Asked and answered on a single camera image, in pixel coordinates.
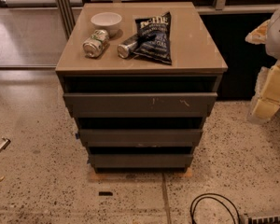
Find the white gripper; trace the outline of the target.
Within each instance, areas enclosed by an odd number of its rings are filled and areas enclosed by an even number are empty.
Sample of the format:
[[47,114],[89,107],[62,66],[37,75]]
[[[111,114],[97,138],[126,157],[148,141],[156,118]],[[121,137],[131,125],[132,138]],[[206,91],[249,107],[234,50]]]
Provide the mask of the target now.
[[[250,32],[245,41],[265,44],[269,20]],[[247,120],[255,124],[268,122],[280,109],[280,60],[271,68],[262,67],[255,85],[255,94],[251,99]]]

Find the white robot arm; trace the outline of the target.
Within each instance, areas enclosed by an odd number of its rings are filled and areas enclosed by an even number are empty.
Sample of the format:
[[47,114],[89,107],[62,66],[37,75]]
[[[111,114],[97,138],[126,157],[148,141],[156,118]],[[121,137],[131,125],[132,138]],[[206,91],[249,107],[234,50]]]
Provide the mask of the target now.
[[254,45],[265,45],[266,53],[276,59],[271,68],[259,71],[255,95],[251,99],[247,119],[256,124],[268,122],[280,109],[280,7],[269,20],[252,32],[245,41]]

